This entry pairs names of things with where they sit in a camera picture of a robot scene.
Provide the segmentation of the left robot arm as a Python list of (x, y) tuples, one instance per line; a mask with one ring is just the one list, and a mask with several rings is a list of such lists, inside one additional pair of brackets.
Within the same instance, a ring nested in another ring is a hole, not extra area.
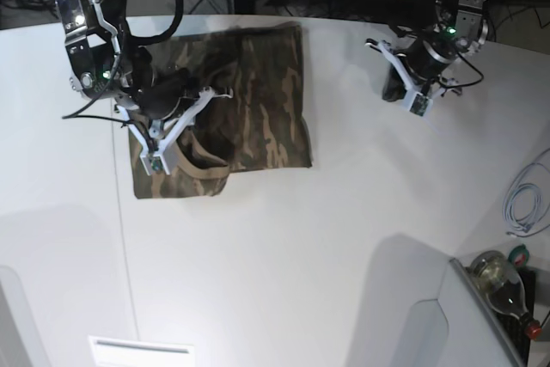
[(365, 44), (390, 64), (383, 100), (400, 101), (410, 112), (419, 114), (438, 96), (447, 92), (460, 95), (464, 88), (482, 83), (484, 74), (467, 56), (486, 43), (486, 1), (434, 0), (434, 17), (427, 27), (409, 31), (392, 27), (398, 37), (413, 38), (404, 49), (386, 40), (367, 41)]

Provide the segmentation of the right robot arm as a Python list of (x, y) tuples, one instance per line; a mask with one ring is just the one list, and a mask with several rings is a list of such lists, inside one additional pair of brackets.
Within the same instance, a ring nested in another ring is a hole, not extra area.
[(170, 26), (154, 36), (135, 36), (126, 19), (127, 0), (55, 0), (74, 88), (94, 104), (114, 99), (148, 119), (166, 119), (185, 98), (186, 70), (157, 74), (148, 46), (167, 41), (184, 15), (175, 0)]

